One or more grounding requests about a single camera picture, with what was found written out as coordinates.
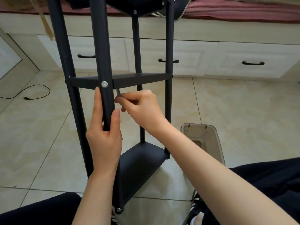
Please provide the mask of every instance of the black cable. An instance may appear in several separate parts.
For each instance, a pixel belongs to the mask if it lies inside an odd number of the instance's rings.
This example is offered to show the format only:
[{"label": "black cable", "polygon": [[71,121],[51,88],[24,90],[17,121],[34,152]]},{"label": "black cable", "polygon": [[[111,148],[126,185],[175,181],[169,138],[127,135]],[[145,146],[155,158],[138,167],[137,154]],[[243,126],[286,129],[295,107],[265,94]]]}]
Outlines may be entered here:
[{"label": "black cable", "polygon": [[[30,88],[30,87],[33,87],[33,86],[36,86],[36,85],[28,86],[28,87],[24,88],[22,91],[24,91],[24,90],[26,90],[26,89],[28,89],[28,88]],[[3,99],[13,99],[13,98],[17,97],[22,91],[20,91],[17,95],[15,95],[15,96],[12,97],[12,98],[5,98],[5,97],[1,97],[1,96],[0,96],[0,98],[3,98]],[[42,97],[39,97],[39,98],[35,98],[35,99],[30,99],[30,98],[28,98],[28,97],[24,97],[24,99],[25,99],[25,100],[36,100],[36,99],[44,98],[44,97],[46,97],[47,95],[42,96]]]}]

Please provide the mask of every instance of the drawer handle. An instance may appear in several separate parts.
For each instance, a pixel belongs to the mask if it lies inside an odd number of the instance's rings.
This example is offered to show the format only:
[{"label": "drawer handle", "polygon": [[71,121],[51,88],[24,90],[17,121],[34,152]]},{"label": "drawer handle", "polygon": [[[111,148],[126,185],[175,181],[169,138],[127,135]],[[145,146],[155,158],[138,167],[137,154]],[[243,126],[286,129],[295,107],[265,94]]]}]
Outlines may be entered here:
[{"label": "drawer handle", "polygon": [[242,64],[243,65],[264,65],[265,63],[264,62],[260,62],[260,63],[248,63],[246,61],[243,61]]},{"label": "drawer handle", "polygon": [[96,55],[94,56],[82,56],[82,55],[77,55],[79,58],[96,58]]},{"label": "drawer handle", "polygon": [[[163,61],[161,58],[158,60],[159,62],[166,62],[166,61]],[[178,63],[179,62],[179,60],[175,60],[175,61],[173,61],[173,63]]]}]

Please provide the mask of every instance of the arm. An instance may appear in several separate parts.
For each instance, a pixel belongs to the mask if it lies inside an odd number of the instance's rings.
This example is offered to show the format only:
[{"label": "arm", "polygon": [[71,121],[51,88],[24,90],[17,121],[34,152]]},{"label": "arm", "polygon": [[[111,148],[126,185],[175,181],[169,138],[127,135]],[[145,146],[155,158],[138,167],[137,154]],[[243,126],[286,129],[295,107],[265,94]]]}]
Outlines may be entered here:
[{"label": "arm", "polygon": [[110,131],[103,131],[102,115],[101,94],[97,87],[91,124],[86,132],[94,171],[88,179],[72,225],[111,223],[113,184],[122,150],[120,110],[115,109],[112,113]]},{"label": "arm", "polygon": [[220,224],[297,224],[267,196],[174,128],[151,91],[125,93],[116,101],[168,148]]}]

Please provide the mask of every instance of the pink mattress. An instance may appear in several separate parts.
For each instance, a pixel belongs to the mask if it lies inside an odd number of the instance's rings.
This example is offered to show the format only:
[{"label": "pink mattress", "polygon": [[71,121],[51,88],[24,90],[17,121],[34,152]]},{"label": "pink mattress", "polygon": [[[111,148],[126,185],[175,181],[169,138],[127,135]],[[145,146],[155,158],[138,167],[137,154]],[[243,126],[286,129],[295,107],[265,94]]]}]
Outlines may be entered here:
[{"label": "pink mattress", "polygon": [[[62,6],[67,14],[90,14],[89,8],[73,10],[67,3]],[[0,12],[11,12],[0,6]],[[107,7],[109,15],[122,15],[117,10]],[[227,21],[260,21],[260,22],[291,22],[300,23],[300,6],[243,3],[237,1],[224,1],[220,3],[205,3],[193,1],[187,7],[183,18],[192,19],[219,19]]]}]

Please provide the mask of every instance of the bolt head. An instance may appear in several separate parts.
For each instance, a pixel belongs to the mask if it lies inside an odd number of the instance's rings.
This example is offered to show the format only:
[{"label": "bolt head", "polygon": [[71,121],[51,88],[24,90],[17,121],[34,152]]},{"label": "bolt head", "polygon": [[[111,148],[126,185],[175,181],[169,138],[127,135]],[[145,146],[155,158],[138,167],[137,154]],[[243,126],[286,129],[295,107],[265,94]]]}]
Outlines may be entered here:
[{"label": "bolt head", "polygon": [[104,87],[104,88],[106,88],[108,86],[108,83],[106,81],[102,81],[101,82],[101,86]]}]

